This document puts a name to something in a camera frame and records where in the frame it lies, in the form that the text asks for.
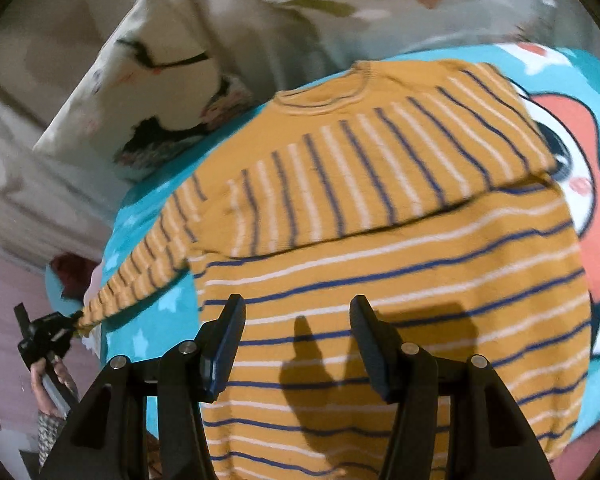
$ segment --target maroon fabric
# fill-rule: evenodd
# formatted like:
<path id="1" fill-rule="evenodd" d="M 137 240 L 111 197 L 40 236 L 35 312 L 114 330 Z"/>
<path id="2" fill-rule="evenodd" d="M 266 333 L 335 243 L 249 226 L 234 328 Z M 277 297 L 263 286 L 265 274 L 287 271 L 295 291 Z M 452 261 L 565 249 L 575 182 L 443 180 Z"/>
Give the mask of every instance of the maroon fabric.
<path id="1" fill-rule="evenodd" d="M 91 284 L 91 273 L 97 266 L 92 260 L 69 253 L 60 254 L 49 263 L 62 283 L 62 297 L 80 302 Z"/>

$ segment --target neckline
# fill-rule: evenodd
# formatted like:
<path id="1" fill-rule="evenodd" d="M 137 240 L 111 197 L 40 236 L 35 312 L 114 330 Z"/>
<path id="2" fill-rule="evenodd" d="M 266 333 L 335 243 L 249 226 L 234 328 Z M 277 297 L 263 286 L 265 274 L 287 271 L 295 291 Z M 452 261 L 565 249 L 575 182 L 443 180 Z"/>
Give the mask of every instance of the neckline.
<path id="1" fill-rule="evenodd" d="M 357 61 L 347 70 L 346 73 L 330 78 L 327 81 L 311 86 L 309 88 L 300 88 L 297 90 L 286 90 L 276 92 L 272 102 L 291 115 L 317 115 L 332 112 L 348 104 L 361 101 L 368 93 L 370 83 L 376 71 L 371 61 Z M 355 87 L 342 95 L 336 95 L 328 100 L 321 102 L 304 102 L 303 97 L 310 94 L 314 89 L 320 88 L 323 84 L 328 84 L 338 79 L 353 79 L 356 81 Z"/>

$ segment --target screw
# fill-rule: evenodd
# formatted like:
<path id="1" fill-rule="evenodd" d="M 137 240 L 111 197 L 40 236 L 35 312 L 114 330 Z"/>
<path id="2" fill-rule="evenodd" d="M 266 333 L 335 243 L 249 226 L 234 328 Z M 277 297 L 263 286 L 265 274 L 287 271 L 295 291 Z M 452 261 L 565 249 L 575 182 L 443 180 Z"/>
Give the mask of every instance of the screw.
<path id="1" fill-rule="evenodd" d="M 487 361 L 486 357 L 476 354 L 471 357 L 471 364 L 476 368 L 486 368 L 489 362 Z"/>
<path id="2" fill-rule="evenodd" d="M 126 356 L 116 355 L 110 362 L 111 368 L 114 370 L 119 370 L 120 368 L 124 368 L 126 366 Z"/>
<path id="3" fill-rule="evenodd" d="M 416 355 L 420 351 L 420 347 L 416 343 L 402 343 L 400 349 L 407 355 Z"/>
<path id="4" fill-rule="evenodd" d="M 193 354 L 197 348 L 195 341 L 183 341 L 178 345 L 178 351 L 181 354 Z"/>

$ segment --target patterned sleeve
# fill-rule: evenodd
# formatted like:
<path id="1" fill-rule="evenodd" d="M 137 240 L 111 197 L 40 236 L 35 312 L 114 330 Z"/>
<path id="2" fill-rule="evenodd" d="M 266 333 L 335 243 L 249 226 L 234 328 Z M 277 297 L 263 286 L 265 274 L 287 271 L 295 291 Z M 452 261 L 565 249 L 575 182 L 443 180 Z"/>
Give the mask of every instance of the patterned sleeve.
<path id="1" fill-rule="evenodd" d="M 45 465 L 46 457 L 56 443 L 64 428 L 64 418 L 38 412 L 38 457 L 40 468 Z"/>

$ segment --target human hand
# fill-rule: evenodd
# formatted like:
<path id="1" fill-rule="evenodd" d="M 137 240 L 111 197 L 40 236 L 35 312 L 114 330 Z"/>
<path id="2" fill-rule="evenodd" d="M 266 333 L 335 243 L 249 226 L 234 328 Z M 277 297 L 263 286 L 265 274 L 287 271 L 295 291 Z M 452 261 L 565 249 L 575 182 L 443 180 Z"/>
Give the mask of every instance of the human hand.
<path id="1" fill-rule="evenodd" d="M 56 357 L 54 361 L 54 370 L 56 375 L 58 376 L 58 380 L 64 384 L 67 388 L 69 388 L 74 395 L 78 396 L 78 388 L 75 385 L 74 379 L 69 374 L 69 370 L 66 369 L 62 359 Z M 38 405 L 38 409 L 45 413 L 45 415 L 53 415 L 53 416 L 62 416 L 61 413 L 56 408 L 56 405 L 49 397 L 49 394 L 46 392 L 45 387 L 42 384 L 42 377 L 45 374 L 45 360 L 40 359 L 39 361 L 33 363 L 31 365 L 31 389 L 33 391 L 34 396 L 36 397 L 36 403 Z"/>

